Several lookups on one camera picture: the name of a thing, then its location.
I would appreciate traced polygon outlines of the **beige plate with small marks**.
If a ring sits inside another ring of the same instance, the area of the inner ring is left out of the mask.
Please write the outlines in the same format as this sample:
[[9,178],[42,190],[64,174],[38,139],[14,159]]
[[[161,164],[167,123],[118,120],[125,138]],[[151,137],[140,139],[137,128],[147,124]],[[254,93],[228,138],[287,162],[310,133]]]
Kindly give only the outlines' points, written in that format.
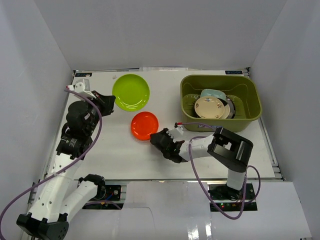
[[222,101],[213,96],[200,97],[194,104],[194,110],[203,119],[219,119],[225,113]]

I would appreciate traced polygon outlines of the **cream plate with black spot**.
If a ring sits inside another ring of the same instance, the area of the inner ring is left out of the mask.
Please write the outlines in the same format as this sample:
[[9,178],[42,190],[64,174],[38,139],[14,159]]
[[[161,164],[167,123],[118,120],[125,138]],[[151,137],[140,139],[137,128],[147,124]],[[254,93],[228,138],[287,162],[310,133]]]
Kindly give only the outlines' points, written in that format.
[[224,113],[221,116],[221,119],[227,119],[229,114],[230,114],[230,112],[231,112],[231,108],[230,108],[230,105],[229,105],[229,103],[227,101],[225,101],[223,99],[221,101],[222,101],[223,106],[224,106]]

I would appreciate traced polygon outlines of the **light blue rectangular dish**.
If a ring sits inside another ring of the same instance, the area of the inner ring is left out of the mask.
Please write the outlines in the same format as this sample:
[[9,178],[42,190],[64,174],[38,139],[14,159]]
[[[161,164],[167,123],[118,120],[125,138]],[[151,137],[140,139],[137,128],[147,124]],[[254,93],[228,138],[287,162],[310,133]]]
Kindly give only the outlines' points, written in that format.
[[227,96],[223,91],[216,90],[216,89],[203,89],[200,97],[215,97],[221,100],[226,100]]

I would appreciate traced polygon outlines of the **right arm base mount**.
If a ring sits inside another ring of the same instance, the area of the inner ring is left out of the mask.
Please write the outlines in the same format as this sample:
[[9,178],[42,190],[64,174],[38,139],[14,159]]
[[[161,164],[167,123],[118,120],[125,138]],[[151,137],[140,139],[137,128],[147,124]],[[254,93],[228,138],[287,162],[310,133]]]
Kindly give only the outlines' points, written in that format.
[[[226,184],[209,184],[208,194],[211,199],[224,212],[239,212],[242,206],[242,191],[228,188]],[[255,212],[258,210],[257,202],[254,199],[255,190],[252,183],[246,184],[244,212]]]

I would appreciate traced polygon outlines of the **lime green plate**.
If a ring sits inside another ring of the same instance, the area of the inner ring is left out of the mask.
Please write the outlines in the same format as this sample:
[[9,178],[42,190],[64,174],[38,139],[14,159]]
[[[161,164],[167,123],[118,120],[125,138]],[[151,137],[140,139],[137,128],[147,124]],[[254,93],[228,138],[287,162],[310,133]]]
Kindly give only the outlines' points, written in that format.
[[119,77],[112,87],[116,105],[127,112],[143,109],[150,99],[150,88],[144,78],[136,74]]

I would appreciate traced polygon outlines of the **orange plate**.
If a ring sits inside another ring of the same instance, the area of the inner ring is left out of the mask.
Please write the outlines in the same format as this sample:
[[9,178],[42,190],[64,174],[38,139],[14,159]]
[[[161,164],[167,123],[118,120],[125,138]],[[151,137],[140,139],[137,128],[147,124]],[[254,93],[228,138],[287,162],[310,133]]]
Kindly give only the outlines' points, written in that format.
[[158,132],[158,128],[157,117],[149,111],[142,111],[136,114],[130,124],[132,135],[140,141],[150,140],[151,135]]

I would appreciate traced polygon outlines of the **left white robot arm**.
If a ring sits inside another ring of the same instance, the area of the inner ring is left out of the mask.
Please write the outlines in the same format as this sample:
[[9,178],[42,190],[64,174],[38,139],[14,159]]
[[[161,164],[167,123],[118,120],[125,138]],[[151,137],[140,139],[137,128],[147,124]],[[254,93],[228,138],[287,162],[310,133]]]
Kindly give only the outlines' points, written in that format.
[[104,178],[87,175],[80,186],[66,196],[70,183],[88,151],[97,142],[95,130],[102,130],[102,118],[114,111],[116,97],[92,91],[67,109],[66,122],[61,129],[60,142],[50,175],[28,213],[20,214],[16,224],[28,235],[40,240],[62,240],[67,235],[71,220],[92,198],[105,196]]

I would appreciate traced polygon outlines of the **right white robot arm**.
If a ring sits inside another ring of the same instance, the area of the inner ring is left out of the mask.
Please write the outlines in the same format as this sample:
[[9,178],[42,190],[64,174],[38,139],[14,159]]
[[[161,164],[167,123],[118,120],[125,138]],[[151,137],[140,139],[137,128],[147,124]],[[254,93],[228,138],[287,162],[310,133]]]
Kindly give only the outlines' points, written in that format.
[[150,143],[174,163],[212,157],[228,169],[226,195],[236,200],[244,193],[243,183],[254,144],[234,132],[219,127],[211,135],[193,140],[177,141],[184,131],[181,126],[150,135]]

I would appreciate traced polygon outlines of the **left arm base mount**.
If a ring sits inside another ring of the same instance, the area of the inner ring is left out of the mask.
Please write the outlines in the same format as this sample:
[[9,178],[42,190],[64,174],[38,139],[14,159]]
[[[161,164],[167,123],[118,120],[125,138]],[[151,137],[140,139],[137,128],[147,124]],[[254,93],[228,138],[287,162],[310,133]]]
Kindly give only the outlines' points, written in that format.
[[104,185],[99,186],[94,200],[119,201],[121,199],[121,185]]

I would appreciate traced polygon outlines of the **grey reindeer pattern plate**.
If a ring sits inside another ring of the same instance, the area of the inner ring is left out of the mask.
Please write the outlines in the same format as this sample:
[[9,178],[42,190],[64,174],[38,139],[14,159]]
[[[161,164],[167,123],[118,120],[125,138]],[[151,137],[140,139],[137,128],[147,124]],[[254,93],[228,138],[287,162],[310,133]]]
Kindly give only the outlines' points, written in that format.
[[227,101],[229,108],[230,108],[230,112],[228,114],[227,119],[234,119],[235,115],[236,115],[236,106],[235,106],[234,102],[228,96],[226,97],[226,101]]

